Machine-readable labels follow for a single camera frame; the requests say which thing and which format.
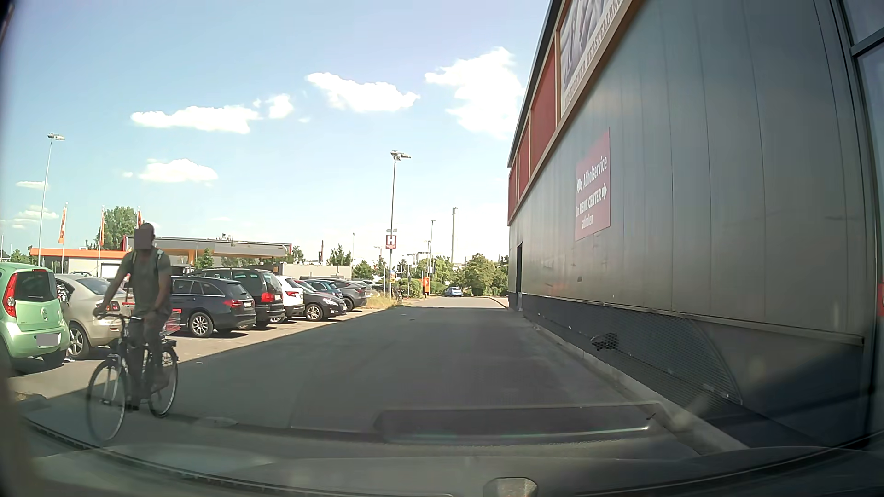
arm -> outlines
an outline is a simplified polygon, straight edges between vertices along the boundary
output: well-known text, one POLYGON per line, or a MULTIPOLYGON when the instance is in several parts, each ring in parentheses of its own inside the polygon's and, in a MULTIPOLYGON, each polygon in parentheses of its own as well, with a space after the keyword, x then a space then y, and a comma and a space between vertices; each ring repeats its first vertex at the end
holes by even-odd
POLYGON ((110 282, 107 291, 104 292, 104 300, 101 305, 95 308, 95 310, 105 312, 108 304, 111 303, 111 299, 117 294, 117 290, 119 290, 119 285, 123 282, 123 278, 125 278, 126 274, 129 274, 129 271, 131 271, 131 260, 129 254, 126 254, 126 256, 123 257, 123 261, 120 263, 119 268, 117 268, 117 275, 113 277, 113 281, 110 282))
POLYGON ((160 291, 156 294, 156 302, 154 302, 153 310, 156 311, 163 305, 166 297, 169 296, 169 290, 171 289, 171 261, 169 260, 169 256, 163 254, 160 256, 159 260, 156 261, 156 269, 160 278, 160 291))

car tail light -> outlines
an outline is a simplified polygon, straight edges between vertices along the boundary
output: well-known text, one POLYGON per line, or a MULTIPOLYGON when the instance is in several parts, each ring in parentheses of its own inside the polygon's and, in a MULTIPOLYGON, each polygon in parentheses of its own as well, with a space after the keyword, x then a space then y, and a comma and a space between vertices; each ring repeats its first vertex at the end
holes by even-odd
POLYGON ((15 317, 15 280, 19 274, 14 272, 9 277, 9 283, 6 284, 6 290, 3 292, 3 308, 10 317, 15 317))

banner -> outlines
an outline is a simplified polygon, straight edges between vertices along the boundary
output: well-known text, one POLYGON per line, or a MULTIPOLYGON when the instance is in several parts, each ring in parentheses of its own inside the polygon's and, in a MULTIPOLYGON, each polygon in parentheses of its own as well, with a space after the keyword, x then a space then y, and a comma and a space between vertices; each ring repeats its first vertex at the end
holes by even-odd
POLYGON ((574 241, 611 225, 611 130, 577 163, 574 241))
POLYGON ((61 229, 58 230, 58 243, 65 244, 65 221, 67 220, 67 205, 61 211, 61 229))
POLYGON ((601 55, 598 47, 623 4, 624 0, 572 0, 559 31, 562 115, 590 64, 601 55))

light green car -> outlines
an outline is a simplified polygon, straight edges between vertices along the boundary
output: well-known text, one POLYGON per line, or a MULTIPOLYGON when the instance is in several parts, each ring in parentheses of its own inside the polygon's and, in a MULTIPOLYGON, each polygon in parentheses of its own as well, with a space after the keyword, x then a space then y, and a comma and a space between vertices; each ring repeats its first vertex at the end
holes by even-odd
POLYGON ((61 312, 55 275, 30 264, 0 263, 0 345, 16 359, 41 357, 50 368, 65 360, 71 332, 61 312))

blue sky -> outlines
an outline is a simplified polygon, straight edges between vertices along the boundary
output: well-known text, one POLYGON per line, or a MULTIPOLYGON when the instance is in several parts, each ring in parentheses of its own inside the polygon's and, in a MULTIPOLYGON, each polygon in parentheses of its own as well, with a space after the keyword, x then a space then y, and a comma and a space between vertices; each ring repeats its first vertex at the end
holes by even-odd
POLYGON ((324 240, 374 260, 507 252, 507 154, 547 7, 483 2, 18 3, 3 53, 0 230, 67 246, 102 205, 158 235, 324 240))

